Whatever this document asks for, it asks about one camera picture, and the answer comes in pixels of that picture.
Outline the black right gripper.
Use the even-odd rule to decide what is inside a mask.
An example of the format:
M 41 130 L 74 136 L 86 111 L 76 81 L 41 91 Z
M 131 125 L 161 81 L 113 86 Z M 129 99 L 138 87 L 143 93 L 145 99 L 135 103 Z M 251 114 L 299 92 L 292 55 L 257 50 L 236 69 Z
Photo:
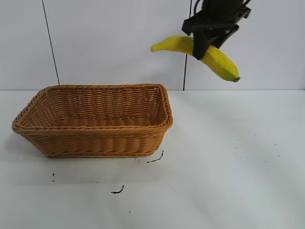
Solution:
M 191 17 L 185 19 L 182 31 L 193 33 L 193 57 L 201 60 L 208 47 L 214 42 L 220 48 L 239 29 L 237 23 L 247 18 L 251 9 L 247 7 L 248 0 L 197 0 L 194 2 Z M 206 34 L 204 30 L 220 30 L 216 38 Z

